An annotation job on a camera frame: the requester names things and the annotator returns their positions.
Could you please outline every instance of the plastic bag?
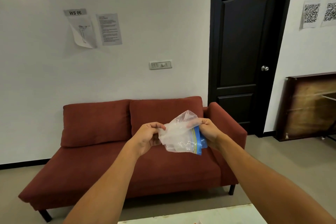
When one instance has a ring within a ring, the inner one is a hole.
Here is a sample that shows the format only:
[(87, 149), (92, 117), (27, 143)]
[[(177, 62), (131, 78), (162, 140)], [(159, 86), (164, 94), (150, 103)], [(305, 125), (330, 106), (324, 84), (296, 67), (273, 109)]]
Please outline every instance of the plastic bag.
[(159, 140), (167, 151), (202, 154), (202, 148), (208, 145), (196, 119), (197, 115), (187, 110), (165, 124), (166, 130), (159, 129)]

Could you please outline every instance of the sofa leg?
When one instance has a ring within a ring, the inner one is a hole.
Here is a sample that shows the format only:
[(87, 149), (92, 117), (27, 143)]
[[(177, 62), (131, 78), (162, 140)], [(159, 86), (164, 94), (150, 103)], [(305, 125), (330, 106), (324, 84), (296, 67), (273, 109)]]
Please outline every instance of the sofa leg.
[(42, 215), (42, 217), (44, 218), (44, 220), (46, 222), (51, 222), (51, 220), (53, 219), (50, 214), (47, 212), (47, 210), (39, 210), (39, 213)]
[(231, 186), (230, 186), (230, 190), (229, 190), (229, 195), (230, 195), (230, 196), (233, 195), (233, 192), (235, 191), (235, 187), (236, 187), (236, 185), (231, 185)]

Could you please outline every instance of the couch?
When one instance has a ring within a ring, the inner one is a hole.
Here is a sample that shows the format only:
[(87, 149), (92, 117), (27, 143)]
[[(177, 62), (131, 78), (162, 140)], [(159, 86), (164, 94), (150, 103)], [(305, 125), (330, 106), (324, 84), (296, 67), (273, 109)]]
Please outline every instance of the couch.
[[(246, 131), (217, 103), (203, 107), (201, 97), (163, 100), (119, 100), (63, 107), (61, 147), (19, 194), (49, 222), (47, 209), (76, 204), (116, 159), (128, 139), (144, 123), (169, 123), (186, 110), (210, 118), (242, 148)], [(127, 198), (231, 185), (237, 179), (221, 154), (211, 148), (202, 155), (172, 153), (163, 145), (141, 156)]]

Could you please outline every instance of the ws 06 sign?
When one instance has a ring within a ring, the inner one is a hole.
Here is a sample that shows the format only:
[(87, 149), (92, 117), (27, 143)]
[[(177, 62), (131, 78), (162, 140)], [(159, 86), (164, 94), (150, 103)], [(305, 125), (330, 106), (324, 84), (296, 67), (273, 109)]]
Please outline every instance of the ws 06 sign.
[(86, 15), (86, 9), (69, 9), (69, 10), (63, 10), (65, 16), (78, 16), (78, 15)]

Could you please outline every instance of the light switch panel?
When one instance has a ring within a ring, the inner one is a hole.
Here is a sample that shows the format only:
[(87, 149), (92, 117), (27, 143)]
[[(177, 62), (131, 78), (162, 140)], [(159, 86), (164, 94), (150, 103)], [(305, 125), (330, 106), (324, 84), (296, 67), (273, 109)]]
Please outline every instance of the light switch panel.
[(165, 69), (165, 68), (173, 68), (172, 60), (164, 60), (164, 61), (150, 61), (149, 69)]

